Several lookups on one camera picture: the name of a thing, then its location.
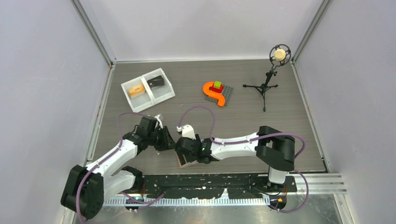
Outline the pink leather card holder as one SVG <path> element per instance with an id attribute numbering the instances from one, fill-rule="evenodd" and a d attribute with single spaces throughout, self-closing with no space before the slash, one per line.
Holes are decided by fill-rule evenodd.
<path id="1" fill-rule="evenodd" d="M 175 154 L 180 168 L 185 168 L 198 163 L 197 157 L 192 155 L 191 153 L 176 150 Z"/>

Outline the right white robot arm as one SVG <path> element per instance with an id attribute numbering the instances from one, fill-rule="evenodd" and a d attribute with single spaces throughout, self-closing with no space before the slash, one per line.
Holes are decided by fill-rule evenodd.
<path id="1" fill-rule="evenodd" d="M 294 170 L 295 138 L 269 126 L 261 126 L 250 135 L 221 139 L 202 139 L 190 125 L 177 127 L 181 137 L 175 150 L 181 167 L 195 163 L 209 164 L 231 157 L 257 157 L 269 166 L 267 187 L 279 191 L 286 174 Z"/>

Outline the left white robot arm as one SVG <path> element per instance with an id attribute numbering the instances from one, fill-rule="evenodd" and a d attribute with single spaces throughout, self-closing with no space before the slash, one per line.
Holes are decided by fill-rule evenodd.
<path id="1" fill-rule="evenodd" d="M 62 193 L 60 204 L 81 219 L 92 219 L 101 210 L 105 201 L 118 193 L 142 190 L 142 172 L 124 164 L 148 147 L 157 151 L 175 147 L 167 126 L 162 124 L 162 115 L 143 115 L 134 130 L 121 136 L 116 146 L 96 161 L 74 166 Z"/>

